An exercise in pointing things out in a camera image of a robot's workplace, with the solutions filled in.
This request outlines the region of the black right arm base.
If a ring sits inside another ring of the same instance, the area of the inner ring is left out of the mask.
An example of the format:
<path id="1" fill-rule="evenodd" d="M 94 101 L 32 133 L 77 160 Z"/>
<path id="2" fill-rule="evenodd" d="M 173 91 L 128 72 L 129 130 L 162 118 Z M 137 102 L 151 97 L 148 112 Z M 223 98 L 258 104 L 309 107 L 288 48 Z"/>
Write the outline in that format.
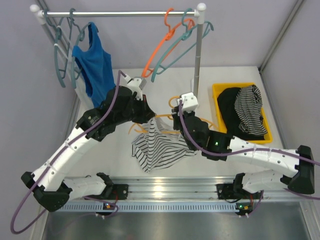
<path id="1" fill-rule="evenodd" d="M 226 201 L 239 201 L 242 199 L 248 199 L 250 193 L 242 188 L 234 187 L 232 183 L 221 183 L 216 185 L 216 190 L 219 200 Z"/>

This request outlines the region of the white black-striped tank top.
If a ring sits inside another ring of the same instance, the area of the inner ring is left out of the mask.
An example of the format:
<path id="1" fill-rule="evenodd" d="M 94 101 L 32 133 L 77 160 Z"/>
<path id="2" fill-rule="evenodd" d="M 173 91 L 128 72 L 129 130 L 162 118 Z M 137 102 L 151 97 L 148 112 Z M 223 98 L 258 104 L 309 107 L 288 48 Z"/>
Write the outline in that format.
<path id="1" fill-rule="evenodd" d="M 162 119 L 152 118 L 142 128 L 144 132 L 131 143 L 131 156 L 145 173 L 170 168 L 183 158 L 196 155 L 182 135 L 171 133 L 173 129 Z"/>

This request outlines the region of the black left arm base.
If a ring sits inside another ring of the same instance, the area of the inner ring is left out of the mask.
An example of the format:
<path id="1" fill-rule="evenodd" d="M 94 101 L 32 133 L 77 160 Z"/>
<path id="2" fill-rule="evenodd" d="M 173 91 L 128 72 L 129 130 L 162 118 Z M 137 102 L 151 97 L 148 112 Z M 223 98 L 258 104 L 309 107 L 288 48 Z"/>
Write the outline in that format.
<path id="1" fill-rule="evenodd" d="M 98 195 L 88 195 L 97 200 L 126 200 L 129 194 L 128 184 L 110 184 Z"/>

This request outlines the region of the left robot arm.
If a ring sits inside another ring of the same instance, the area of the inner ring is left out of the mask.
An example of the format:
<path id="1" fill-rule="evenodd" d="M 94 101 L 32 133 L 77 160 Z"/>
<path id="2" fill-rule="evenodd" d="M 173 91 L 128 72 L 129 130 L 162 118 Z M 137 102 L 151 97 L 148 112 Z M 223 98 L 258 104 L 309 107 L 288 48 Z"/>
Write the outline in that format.
<path id="1" fill-rule="evenodd" d="M 140 87 L 114 87 L 100 106 L 84 112 L 54 155 L 35 171 L 25 172 L 21 180 L 49 212 L 82 197 L 112 199 L 115 186 L 107 174 L 98 172 L 73 178 L 68 178 L 67 174 L 86 152 L 113 133 L 118 125 L 144 124 L 154 116 Z"/>

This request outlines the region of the yellow hanger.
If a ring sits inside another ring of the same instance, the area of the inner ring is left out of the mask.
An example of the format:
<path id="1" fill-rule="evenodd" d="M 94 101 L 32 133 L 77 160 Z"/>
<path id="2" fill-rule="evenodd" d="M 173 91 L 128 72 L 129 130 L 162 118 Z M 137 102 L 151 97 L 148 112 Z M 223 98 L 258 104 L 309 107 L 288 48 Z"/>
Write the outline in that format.
<path id="1" fill-rule="evenodd" d="M 168 100 L 168 105 L 169 105 L 169 107 L 170 107 L 171 109 L 174 108 L 174 106 L 172 105 L 172 101 L 173 101 L 173 100 L 178 100 L 179 98 L 180 98 L 179 96 L 173 96 L 173 97 L 171 97 L 171 98 Z M 160 119 L 161 119 L 161 118 L 167 118 L 167 119 L 169 119 L 170 121 L 173 120 L 173 117 L 172 117 L 170 114 L 158 114 L 158 115 L 155 116 L 155 118 L 160 118 Z M 218 127 L 215 123 L 213 123 L 212 121 L 207 120 L 207 119 L 205 119 L 205 118 L 201 118 L 201 117 L 200 117 L 200 119 L 201 119 L 202 121 L 208 123 L 208 127 L 209 127 L 210 129 L 211 129 L 211 128 L 213 128 L 214 130 L 218 130 L 218 129 L 219 129 L 219 127 Z M 128 130 L 128 134 L 130 134 L 132 130 L 134 130 L 136 133 L 146 133 L 146 131 L 145 131 L 145 129 L 142 127 L 142 125 L 140 125 L 140 124 L 138 124 L 138 123 L 133 123 L 133 124 L 131 125 L 131 127 L 130 127 L 129 130 Z"/>

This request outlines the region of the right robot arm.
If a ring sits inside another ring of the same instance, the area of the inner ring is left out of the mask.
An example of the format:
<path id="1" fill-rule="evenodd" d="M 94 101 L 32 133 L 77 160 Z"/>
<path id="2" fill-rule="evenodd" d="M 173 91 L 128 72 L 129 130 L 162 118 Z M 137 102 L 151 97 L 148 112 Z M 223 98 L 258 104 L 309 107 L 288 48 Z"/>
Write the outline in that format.
<path id="1" fill-rule="evenodd" d="M 297 149 L 264 147 L 239 137 L 209 129 L 207 122 L 186 112 L 181 106 L 171 111 L 174 130 L 180 131 L 188 148 L 200 151 L 212 161 L 235 162 L 263 168 L 254 173 L 238 173 L 233 180 L 233 192 L 246 198 L 265 190 L 288 189 L 297 195 L 315 193 L 315 166 L 310 147 Z"/>

